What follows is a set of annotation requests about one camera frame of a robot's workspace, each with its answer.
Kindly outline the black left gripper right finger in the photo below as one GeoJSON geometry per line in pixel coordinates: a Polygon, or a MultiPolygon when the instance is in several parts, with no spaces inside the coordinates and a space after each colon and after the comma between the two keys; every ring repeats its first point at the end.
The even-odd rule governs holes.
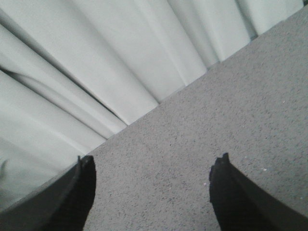
{"type": "Polygon", "coordinates": [[[215,160],[209,195],[222,231],[306,231],[308,218],[264,191],[229,159],[215,160]]]}

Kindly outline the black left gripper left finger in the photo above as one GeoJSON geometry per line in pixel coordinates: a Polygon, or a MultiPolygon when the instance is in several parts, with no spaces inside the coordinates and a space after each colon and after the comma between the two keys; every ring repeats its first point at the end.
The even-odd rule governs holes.
{"type": "Polygon", "coordinates": [[[77,163],[39,193],[0,214],[2,231],[81,231],[96,190],[94,158],[77,163]]]}

